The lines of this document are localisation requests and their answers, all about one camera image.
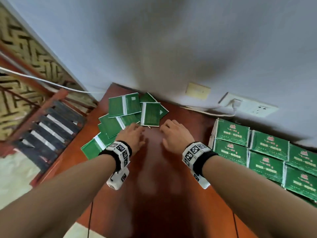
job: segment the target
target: white floor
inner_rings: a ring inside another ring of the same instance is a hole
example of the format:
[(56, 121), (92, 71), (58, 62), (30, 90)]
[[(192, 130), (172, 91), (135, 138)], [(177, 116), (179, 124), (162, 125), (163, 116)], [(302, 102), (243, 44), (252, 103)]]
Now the white floor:
[[(0, 209), (10, 204), (32, 189), (31, 180), (40, 169), (21, 152), (0, 158)], [(88, 229), (75, 223), (65, 234), (65, 238), (86, 238)], [(94, 231), (89, 232), (90, 238), (103, 238)]]

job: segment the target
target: table top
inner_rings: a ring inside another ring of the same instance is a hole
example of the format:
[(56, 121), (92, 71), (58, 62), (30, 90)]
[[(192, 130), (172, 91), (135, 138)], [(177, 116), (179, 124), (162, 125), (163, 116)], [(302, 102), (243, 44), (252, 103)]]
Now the table top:
[[(99, 133), (98, 118), (108, 112), (108, 98), (133, 93), (112, 84), (88, 116), (87, 123), (61, 154), (56, 174), (87, 160), (81, 147)], [(208, 144), (215, 119), (161, 102), (195, 140)], [(93, 200), (91, 229), (105, 237), (219, 237), (236, 238), (235, 218), (216, 191), (200, 187), (181, 156), (161, 144), (159, 128), (146, 127), (147, 144), (131, 159), (130, 174), (121, 189), (106, 184)], [(88, 226), (90, 207), (78, 219)]]

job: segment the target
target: white power cord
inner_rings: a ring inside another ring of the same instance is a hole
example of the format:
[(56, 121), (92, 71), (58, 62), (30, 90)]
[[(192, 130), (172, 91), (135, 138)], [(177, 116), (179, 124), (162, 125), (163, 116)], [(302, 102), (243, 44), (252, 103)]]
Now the white power cord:
[(192, 109), (192, 108), (187, 108), (187, 107), (182, 107), (182, 108), (188, 109), (188, 110), (191, 110), (191, 111), (200, 112), (202, 114), (207, 114), (207, 115), (210, 115), (210, 116), (233, 117), (233, 116), (236, 115), (236, 111), (237, 111), (238, 107), (241, 105), (241, 100), (233, 99), (230, 103), (232, 103), (233, 114), (211, 114), (211, 113), (208, 113), (208, 112), (204, 112), (204, 111), (200, 111), (200, 110), (196, 110), (196, 109)]
[(3, 68), (3, 67), (0, 67), (0, 69), (3, 70), (3, 71), (6, 71), (6, 72), (10, 72), (10, 73), (13, 73), (13, 74), (17, 74), (17, 75), (23, 76), (23, 77), (33, 78), (33, 79), (39, 80), (39, 81), (41, 81), (41, 82), (46, 82), (46, 83), (49, 83), (49, 84), (52, 84), (52, 85), (55, 85), (55, 86), (58, 86), (58, 87), (61, 87), (61, 88), (64, 88), (64, 89), (71, 90), (71, 91), (76, 91), (76, 92), (86, 93), (86, 94), (104, 94), (104, 93), (105, 93), (105, 92), (87, 92), (87, 91), (81, 91), (81, 90), (77, 90), (77, 89), (73, 89), (73, 88), (68, 88), (68, 87), (59, 85), (59, 84), (57, 84), (57, 83), (53, 83), (53, 82), (47, 81), (47, 80), (45, 80), (45, 79), (33, 77), (33, 76), (30, 76), (30, 75), (26, 75), (26, 74), (21, 74), (21, 73), (18, 73), (18, 72), (15, 72), (15, 71), (12, 71), (12, 70), (10, 70), (10, 69)]

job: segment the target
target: black slat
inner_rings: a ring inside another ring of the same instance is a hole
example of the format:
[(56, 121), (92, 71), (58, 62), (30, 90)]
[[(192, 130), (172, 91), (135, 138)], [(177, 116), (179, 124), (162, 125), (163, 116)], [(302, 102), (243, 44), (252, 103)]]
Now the black slat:
[(80, 131), (80, 128), (74, 124), (72, 121), (67, 120), (65, 117), (67, 116), (67, 113), (58, 114), (54, 109), (48, 108), (46, 110), (48, 114), (50, 114), (54, 119), (61, 122), (61, 124), (65, 125), (67, 128), (69, 128), (72, 132), (75, 134)]
[(18, 148), (18, 150), (25, 154), (29, 160), (31, 160), (38, 168), (40, 168), (41, 173), (45, 172), (50, 167), (50, 164), (41, 158), (40, 153), (35, 148), (27, 146), (26, 144), (22, 143), (21, 140), (15, 140), (12, 143)]
[(68, 133), (65, 129), (63, 129), (61, 126), (56, 124), (54, 121), (50, 120), (48, 117), (42, 116), (40, 118), (40, 122), (45, 124), (51, 130), (57, 133), (59, 136), (61, 136), (66, 142), (69, 142), (73, 139), (73, 136), (70, 133)]
[(54, 109), (56, 109), (57, 112), (59, 112), (61, 114), (67, 113), (72, 121), (78, 121), (83, 125), (85, 124), (86, 118), (84, 116), (80, 115), (79, 113), (77, 113), (72, 108), (68, 107), (66, 104), (63, 104), (60, 101), (54, 101), (53, 104), (55, 105)]
[(22, 135), (27, 142), (32, 144), (37, 151), (48, 160), (55, 160), (57, 158), (57, 153), (51, 150), (46, 144), (44, 144), (41, 140), (35, 137), (33, 134), (26, 132)]
[(57, 150), (63, 150), (66, 148), (65, 144), (63, 144), (58, 138), (56, 138), (49, 131), (47, 131), (45, 128), (38, 125), (37, 123), (33, 124), (32, 129), (48, 142), (50, 142)]

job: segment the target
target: forearm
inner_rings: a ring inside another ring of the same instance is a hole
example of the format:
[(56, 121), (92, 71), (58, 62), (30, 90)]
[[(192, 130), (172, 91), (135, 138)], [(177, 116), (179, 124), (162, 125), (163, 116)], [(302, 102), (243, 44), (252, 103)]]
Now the forearm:
[(259, 237), (315, 237), (317, 209), (256, 172), (213, 156), (203, 175)]
[(0, 211), (3, 237), (39, 237), (61, 222), (73, 224), (115, 167), (113, 157), (101, 155), (31, 190)]

